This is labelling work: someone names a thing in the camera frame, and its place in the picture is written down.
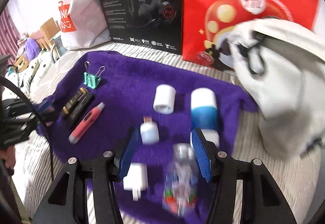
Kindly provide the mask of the person left hand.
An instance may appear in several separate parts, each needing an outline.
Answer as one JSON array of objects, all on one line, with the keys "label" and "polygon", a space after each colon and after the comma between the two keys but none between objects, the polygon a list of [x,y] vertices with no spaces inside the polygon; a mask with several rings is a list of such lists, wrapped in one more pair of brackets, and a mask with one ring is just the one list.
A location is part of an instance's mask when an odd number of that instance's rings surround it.
[{"label": "person left hand", "polygon": [[13,169],[16,164],[15,146],[9,146],[6,150],[0,150],[0,159],[4,160],[6,168]]}]

